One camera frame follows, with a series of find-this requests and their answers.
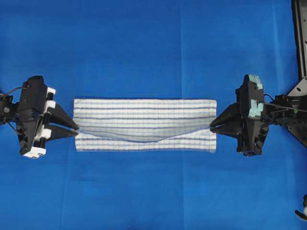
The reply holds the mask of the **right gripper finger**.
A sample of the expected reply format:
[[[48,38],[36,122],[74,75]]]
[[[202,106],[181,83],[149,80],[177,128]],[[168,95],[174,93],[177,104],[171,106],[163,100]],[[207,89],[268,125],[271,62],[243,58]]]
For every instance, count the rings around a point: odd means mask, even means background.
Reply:
[[[210,127],[217,127],[228,124],[229,122],[237,121],[240,118],[239,103],[233,103],[228,106],[218,117],[211,123]]]
[[[234,126],[211,126],[210,131],[232,138],[237,138],[240,135],[240,129]]]

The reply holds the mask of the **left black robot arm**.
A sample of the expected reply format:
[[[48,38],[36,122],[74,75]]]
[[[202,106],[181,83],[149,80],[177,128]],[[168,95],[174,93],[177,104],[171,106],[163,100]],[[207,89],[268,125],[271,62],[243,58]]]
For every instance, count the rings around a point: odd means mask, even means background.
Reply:
[[[78,125],[54,101],[56,90],[45,85],[43,76],[32,76],[21,87],[20,100],[13,102],[13,89],[0,95],[0,123],[13,126],[20,155],[37,159],[46,154],[51,140],[78,135]]]

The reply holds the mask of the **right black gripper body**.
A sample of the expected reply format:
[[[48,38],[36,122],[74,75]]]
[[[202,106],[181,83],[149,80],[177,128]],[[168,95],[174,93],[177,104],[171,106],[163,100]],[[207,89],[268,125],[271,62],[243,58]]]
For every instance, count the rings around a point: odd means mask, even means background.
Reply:
[[[238,135],[237,151],[245,157],[262,154],[262,148],[269,131],[264,118],[264,91],[257,75],[244,76],[242,85],[236,89],[242,132]]]

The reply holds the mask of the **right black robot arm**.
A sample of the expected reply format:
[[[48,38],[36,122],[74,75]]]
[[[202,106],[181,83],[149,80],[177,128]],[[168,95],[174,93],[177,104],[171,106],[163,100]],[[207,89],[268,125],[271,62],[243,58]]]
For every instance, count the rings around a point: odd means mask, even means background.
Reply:
[[[237,139],[237,152],[261,155],[270,125],[287,127],[301,143],[307,143],[306,95],[281,94],[267,103],[260,78],[252,74],[244,76],[235,93],[236,102],[210,123],[210,131]]]

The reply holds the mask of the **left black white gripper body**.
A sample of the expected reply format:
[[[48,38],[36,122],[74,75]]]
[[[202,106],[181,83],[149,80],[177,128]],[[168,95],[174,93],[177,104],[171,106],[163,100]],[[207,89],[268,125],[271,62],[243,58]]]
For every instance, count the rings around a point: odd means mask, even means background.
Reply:
[[[18,104],[18,135],[20,154],[37,159],[46,153],[46,141],[51,130],[44,128],[44,115],[48,108],[55,108],[56,90],[45,85],[40,75],[30,77],[23,83]]]

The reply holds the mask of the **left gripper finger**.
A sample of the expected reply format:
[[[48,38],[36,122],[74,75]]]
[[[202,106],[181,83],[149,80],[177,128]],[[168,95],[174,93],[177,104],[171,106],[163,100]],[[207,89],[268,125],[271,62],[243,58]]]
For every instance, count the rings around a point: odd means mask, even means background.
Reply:
[[[48,115],[48,122],[64,127],[79,129],[72,118],[56,102],[46,102],[44,113]]]
[[[51,131],[50,137],[46,138],[47,141],[61,139],[61,138],[70,138],[78,135],[78,132],[73,130],[64,129],[59,126],[47,124],[44,126],[44,129]]]

